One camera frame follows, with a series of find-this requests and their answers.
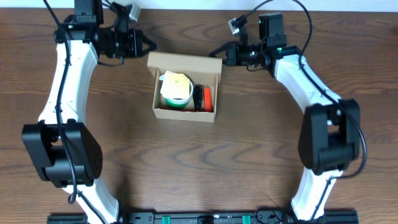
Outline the brown cardboard box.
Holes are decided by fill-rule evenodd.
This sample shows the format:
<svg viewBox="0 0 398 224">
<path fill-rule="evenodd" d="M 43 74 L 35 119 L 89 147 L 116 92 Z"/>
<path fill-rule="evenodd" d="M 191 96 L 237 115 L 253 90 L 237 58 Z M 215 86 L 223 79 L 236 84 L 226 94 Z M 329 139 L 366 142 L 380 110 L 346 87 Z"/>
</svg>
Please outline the brown cardboard box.
<svg viewBox="0 0 398 224">
<path fill-rule="evenodd" d="M 152 109 L 158 119 L 175 119 L 182 121 L 200 121 L 213 123 L 216 118 L 218 85 L 221 80 L 222 59 L 211 57 L 199 57 L 192 55 L 170 54 L 162 52 L 150 52 L 147 67 L 155 78 L 154 99 Z M 201 85 L 211 90 L 211 102 L 213 112 L 205 112 L 202 106 L 198 112 L 179 112 L 161 110 L 160 108 L 169 107 L 166 105 L 165 98 L 160 94 L 162 81 L 159 77 L 166 71 L 184 73 L 193 85 Z M 194 109 L 193 100 L 185 107 Z"/>
</svg>

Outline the yellow white sticky note pad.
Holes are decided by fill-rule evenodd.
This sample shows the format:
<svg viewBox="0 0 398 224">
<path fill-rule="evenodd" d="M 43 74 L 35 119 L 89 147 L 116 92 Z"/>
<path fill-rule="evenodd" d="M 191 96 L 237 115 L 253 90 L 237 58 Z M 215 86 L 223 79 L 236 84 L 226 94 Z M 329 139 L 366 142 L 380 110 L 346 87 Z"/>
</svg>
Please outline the yellow white sticky note pad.
<svg viewBox="0 0 398 224">
<path fill-rule="evenodd" d="M 160 94 L 164 98 L 186 99 L 190 96 L 190 79 L 184 73 L 166 71 L 159 77 L 162 81 Z"/>
</svg>

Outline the green tape roll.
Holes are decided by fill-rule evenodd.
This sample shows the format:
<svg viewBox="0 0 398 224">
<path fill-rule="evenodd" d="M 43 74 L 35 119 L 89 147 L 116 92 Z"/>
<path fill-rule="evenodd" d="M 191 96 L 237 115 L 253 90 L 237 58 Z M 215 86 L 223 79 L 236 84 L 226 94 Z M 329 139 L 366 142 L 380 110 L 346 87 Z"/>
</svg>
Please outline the green tape roll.
<svg viewBox="0 0 398 224">
<path fill-rule="evenodd" d="M 174 98 L 166 98 L 166 105 L 174 108 L 174 109 L 184 109 L 190 102 L 190 99 L 174 99 Z"/>
</svg>

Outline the white tape roll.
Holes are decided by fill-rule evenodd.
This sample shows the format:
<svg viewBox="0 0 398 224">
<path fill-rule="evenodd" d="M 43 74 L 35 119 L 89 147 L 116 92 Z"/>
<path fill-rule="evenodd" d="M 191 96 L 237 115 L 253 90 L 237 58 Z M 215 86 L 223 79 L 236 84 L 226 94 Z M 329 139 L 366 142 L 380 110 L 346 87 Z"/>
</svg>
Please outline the white tape roll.
<svg viewBox="0 0 398 224">
<path fill-rule="evenodd" d="M 173 104 L 173 105 L 184 105 L 187 106 L 192 99 L 193 96 L 193 83 L 190 82 L 190 94 L 187 98 L 184 99 L 177 99 L 177 98 L 166 98 L 165 101 L 168 104 Z"/>
</svg>

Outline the red box cutter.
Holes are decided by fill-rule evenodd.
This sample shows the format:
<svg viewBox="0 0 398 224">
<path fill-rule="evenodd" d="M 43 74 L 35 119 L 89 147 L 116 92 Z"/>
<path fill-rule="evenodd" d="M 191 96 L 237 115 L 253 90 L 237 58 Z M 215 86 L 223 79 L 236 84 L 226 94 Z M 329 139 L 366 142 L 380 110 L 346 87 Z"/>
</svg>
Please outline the red box cutter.
<svg viewBox="0 0 398 224">
<path fill-rule="evenodd" d="M 160 108 L 161 110 L 168 110 L 168 111 L 179 111 L 179 112 L 197 112 L 195 109 L 189 108 L 171 108 L 171 107 L 163 107 Z"/>
</svg>

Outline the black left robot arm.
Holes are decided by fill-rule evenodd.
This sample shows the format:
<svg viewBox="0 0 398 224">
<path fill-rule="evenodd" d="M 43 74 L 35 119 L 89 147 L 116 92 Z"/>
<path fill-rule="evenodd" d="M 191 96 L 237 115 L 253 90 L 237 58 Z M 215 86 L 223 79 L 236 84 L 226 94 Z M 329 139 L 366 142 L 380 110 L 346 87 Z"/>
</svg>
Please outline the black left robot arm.
<svg viewBox="0 0 398 224">
<path fill-rule="evenodd" d="M 41 180 L 66 191 L 68 202 L 81 215 L 53 214 L 48 223 L 129 223 L 101 172 L 103 153 L 86 126 L 86 104 L 91 77 L 100 56 L 122 65 L 157 48 L 140 29 L 130 27 L 139 18 L 134 3 L 76 1 L 73 14 L 57 21 L 55 75 L 38 121 L 22 129 L 22 141 Z"/>
</svg>

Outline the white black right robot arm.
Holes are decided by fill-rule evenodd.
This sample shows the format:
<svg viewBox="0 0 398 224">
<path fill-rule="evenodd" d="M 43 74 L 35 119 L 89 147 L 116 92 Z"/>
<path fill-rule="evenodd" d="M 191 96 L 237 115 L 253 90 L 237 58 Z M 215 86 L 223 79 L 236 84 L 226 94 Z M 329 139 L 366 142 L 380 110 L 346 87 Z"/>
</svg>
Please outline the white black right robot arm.
<svg viewBox="0 0 398 224">
<path fill-rule="evenodd" d="M 249 43 L 245 16 L 228 22 L 239 40 L 212 51 L 225 52 L 223 64 L 267 70 L 292 95 L 303 112 L 298 154 L 304 166 L 290 211 L 270 214 L 281 223 L 357 223 L 354 210 L 329 210 L 325 204 L 334 184 L 359 157 L 359 105 L 331 91 L 308 66 L 302 51 L 287 45 L 280 13 L 259 16 L 259 42 Z"/>
</svg>

